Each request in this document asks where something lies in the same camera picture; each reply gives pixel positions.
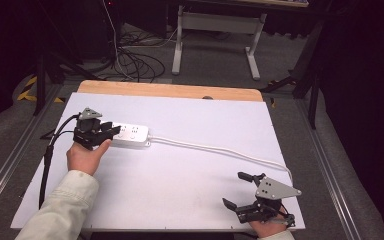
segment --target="metal stand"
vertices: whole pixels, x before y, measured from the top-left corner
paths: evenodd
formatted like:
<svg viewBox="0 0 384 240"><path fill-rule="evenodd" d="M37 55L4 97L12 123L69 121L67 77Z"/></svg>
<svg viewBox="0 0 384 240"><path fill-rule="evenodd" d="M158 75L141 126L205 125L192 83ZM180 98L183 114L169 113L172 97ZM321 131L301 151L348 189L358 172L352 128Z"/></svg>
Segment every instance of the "metal stand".
<svg viewBox="0 0 384 240"><path fill-rule="evenodd" d="M33 113L34 116L36 116L45 106L46 75L49 76L52 83L61 84L65 80L65 76L62 73L59 64L64 64L77 74L84 76L85 79L102 80L99 77L65 59L61 55L51 52L48 49L42 48L37 58L37 102L35 111Z"/></svg>
<svg viewBox="0 0 384 240"><path fill-rule="evenodd" d="M252 78L260 80L257 63L254 53L260 39L261 31L264 26L266 14L261 14L258 18L243 18L232 16L220 16L199 13L184 13L183 6L179 6L177 16L177 41L174 51L172 74L180 73L180 63L182 59L182 31L183 29L197 29L208 31L224 31L233 33L254 34L251 47L245 48L245 53L251 69Z"/></svg>

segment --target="gray carpet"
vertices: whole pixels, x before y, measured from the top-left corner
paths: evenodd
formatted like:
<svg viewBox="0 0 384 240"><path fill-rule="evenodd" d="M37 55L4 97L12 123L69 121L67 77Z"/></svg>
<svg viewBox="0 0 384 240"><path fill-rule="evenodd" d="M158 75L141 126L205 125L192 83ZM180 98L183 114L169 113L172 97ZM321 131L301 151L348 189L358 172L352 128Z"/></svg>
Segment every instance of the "gray carpet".
<svg viewBox="0 0 384 240"><path fill-rule="evenodd" d="M293 69L305 43L305 39L290 40L285 36L263 34L255 53L262 79L253 81L244 54L244 47L248 46L251 40L251 36L247 35L231 35L225 40L216 40L207 33L188 34L184 39L184 53L178 76L171 74L174 43L170 42L160 48L130 50L151 55L164 63L166 71L160 80L156 81L157 83L262 88L267 86L270 80L280 80L288 76L288 70ZM14 92L15 97L28 79L29 77L20 79L20 85ZM69 98L70 93L76 91L80 80L80 77L70 76L58 96ZM269 104L285 161L295 176L295 187L304 193L298 201L307 229L293 234L296 239L347 239L331 192L320 171L317 151L306 127L307 122L301 116L302 113L297 106L298 100L290 97L292 88L286 86L275 93L264 95L264 98ZM275 100L275 107L271 106L269 97ZM34 106L35 102L14 101L13 107L0 114L0 169L28 126ZM39 137L56 127L64 107L64 103L50 105L43 120L35 128L32 141L26 144L19 164L0 193L0 239L13 239L18 233L9 226L21 203L20 196L27 188L48 144L47 140L39 140ZM347 200L360 239L384 239L382 219L355 176L335 130L324 112L322 96L316 124L316 134L320 137L332 170ZM242 235L236 235L236 238L249 239Z"/></svg>

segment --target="outlet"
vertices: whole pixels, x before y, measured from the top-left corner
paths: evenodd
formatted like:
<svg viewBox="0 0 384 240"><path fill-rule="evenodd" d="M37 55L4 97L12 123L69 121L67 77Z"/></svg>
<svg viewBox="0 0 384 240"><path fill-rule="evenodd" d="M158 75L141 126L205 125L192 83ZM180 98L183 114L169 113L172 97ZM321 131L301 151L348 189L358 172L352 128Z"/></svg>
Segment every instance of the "outlet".
<svg viewBox="0 0 384 240"><path fill-rule="evenodd" d="M113 137L112 144L116 147L137 146L149 147L149 128L140 125L113 122L113 127L120 126L120 133Z"/></svg>

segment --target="power cord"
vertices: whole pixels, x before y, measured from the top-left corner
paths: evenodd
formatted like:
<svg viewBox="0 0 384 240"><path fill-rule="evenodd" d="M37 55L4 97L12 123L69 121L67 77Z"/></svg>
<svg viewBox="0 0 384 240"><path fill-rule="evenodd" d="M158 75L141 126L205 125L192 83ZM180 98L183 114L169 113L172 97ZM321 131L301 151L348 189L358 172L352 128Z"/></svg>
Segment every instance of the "power cord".
<svg viewBox="0 0 384 240"><path fill-rule="evenodd" d="M172 139L169 139L169 138L152 136L152 135L148 135L148 139L151 140L151 141L152 140L156 140L156 141L171 143L171 144L175 144L175 145L179 145L179 146L185 146L185 147L191 147L191 148L197 148L197 149L210 150L210 151L214 151L214 152L227 152L227 153L234 154L234 155L237 155L237 156L240 156L242 158L246 158L246 159L249 159L249 160L252 160L252 161L255 161L255 162L259 162L259 163L266 164L266 165L272 165L272 166L275 166L277 168L281 168L281 169L287 171L288 174L289 174L289 178L291 179L291 182L293 183L292 173L289 170L289 168L287 168L286 166L283 166L283 165L281 165L279 163L273 162L273 161L251 157L251 156L245 155L243 153L240 153L240 152L228 149L228 148L213 147L213 146L207 146L207 145L200 145L200 144L182 142L182 141L177 141L177 140L172 140Z"/></svg>
<svg viewBox="0 0 384 240"><path fill-rule="evenodd" d="M140 79L150 79L150 83L154 81L155 78L162 76L165 73L165 66L164 64L158 60L157 58L151 57L149 55L145 54L139 54L139 53L133 53L127 49L119 48L119 55L120 58L123 59L121 65L127 69L127 72L125 72L129 76L138 77ZM156 64L153 64L151 66L150 61L147 61L145 59L149 59L152 62L155 62ZM118 74L111 74L111 73L103 73L98 76L106 76L104 79L108 78L115 78L120 77L120 75L124 75L121 72L117 70L117 68L113 68ZM126 81L126 80L133 80L132 78L124 78L120 79L120 81Z"/></svg>
<svg viewBox="0 0 384 240"><path fill-rule="evenodd" d="M113 43L114 43L114 51L115 51L115 61L116 61L117 65L118 65L118 67L120 68L121 73L124 76L126 76L127 78L129 78L129 79L133 79L128 74L124 73L123 69L121 68L120 61L118 59L118 52L117 52L117 32L115 31L115 27L114 27L114 24L113 24L113 22L111 20L110 13L108 12L107 5L105 4L105 0L102 0L102 5L104 6L105 12L107 13L107 16L108 16L108 20L109 20L111 28L113 30Z"/></svg>
<svg viewBox="0 0 384 240"><path fill-rule="evenodd" d="M130 44L130 45L124 46L123 48L159 48L159 47L166 45L169 42L176 42L176 41L172 40L172 38L176 34L176 32L177 32L177 28L173 31L173 33L171 34L171 36L167 40L157 38L157 39L142 39L140 41L135 42L135 43L140 44L140 43L151 42L151 41L165 41L161 45L133 45L133 44Z"/></svg>
<svg viewBox="0 0 384 240"><path fill-rule="evenodd" d="M57 139L64 133L68 132L61 132L64 127L73 119L78 119L80 114L76 114L68 118L58 129L58 131L53 134L52 140L49 143L49 145L46 147L46 152L43 155L43 162L44 162L44 168L43 168L43 175L42 175L42 182L40 184L40 193L39 193L39 209L42 206L43 202L45 201L45 191L46 191L46 183L48 181L48 175L49 175L49 169L51 167L51 160L52 160L52 155L54 152L54 145Z"/></svg>

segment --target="sleeve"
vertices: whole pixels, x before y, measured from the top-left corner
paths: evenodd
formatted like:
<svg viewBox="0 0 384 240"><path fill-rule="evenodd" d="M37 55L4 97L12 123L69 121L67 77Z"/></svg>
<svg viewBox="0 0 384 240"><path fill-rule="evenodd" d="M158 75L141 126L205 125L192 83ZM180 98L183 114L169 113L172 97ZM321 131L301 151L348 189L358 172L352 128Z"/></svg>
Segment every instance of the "sleeve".
<svg viewBox="0 0 384 240"><path fill-rule="evenodd" d="M258 238L257 240L294 240L294 236L292 236L292 233L289 230L285 230L269 237Z"/></svg>
<svg viewBox="0 0 384 240"><path fill-rule="evenodd" d="M16 239L77 239L98 188L92 176L69 171Z"/></svg>

